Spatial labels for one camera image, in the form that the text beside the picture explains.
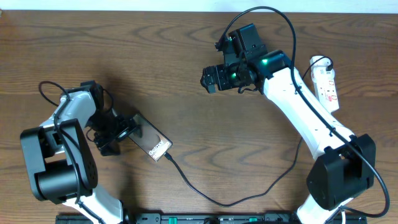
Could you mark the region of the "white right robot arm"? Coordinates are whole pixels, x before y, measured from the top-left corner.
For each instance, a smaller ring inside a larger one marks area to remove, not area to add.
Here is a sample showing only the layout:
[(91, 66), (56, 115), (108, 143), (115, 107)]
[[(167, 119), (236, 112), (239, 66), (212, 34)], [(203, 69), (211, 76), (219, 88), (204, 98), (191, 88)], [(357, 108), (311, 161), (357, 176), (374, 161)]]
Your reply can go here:
[(337, 121), (304, 84), (281, 50), (268, 52), (254, 24), (215, 44), (224, 63), (203, 69), (208, 93), (255, 85), (300, 133), (315, 161), (308, 177), (310, 195), (297, 210), (301, 223), (325, 223), (340, 206), (373, 186), (376, 145)]

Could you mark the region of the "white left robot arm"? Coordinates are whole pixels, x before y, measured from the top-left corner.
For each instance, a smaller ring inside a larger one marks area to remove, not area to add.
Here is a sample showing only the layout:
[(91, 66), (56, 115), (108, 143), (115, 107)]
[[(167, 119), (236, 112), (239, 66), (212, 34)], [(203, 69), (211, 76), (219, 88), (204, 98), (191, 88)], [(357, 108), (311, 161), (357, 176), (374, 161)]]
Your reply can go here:
[(62, 89), (51, 117), (20, 135), (31, 191), (39, 201), (74, 208), (93, 223), (135, 223), (124, 203), (98, 183), (98, 170), (83, 132), (95, 132), (102, 156), (117, 156), (118, 142), (140, 127), (132, 117), (104, 107), (106, 90), (95, 81)]

